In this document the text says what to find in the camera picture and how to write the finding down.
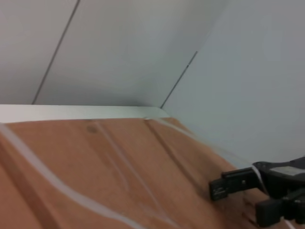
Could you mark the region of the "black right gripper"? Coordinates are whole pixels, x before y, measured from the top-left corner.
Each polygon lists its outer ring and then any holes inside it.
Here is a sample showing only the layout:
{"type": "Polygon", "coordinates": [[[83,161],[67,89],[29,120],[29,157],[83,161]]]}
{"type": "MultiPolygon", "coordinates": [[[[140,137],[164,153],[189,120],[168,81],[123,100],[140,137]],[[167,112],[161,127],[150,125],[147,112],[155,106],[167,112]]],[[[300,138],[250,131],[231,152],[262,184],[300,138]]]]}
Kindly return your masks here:
{"type": "Polygon", "coordinates": [[[268,199],[255,205],[256,223],[260,227],[269,227],[281,219],[294,220],[296,224],[305,224],[305,199],[279,199],[290,192],[305,187],[305,158],[288,162],[255,162],[263,184],[250,167],[223,172],[219,179],[209,182],[212,201],[228,197],[229,194],[258,188],[266,191],[275,199],[268,199]]]}

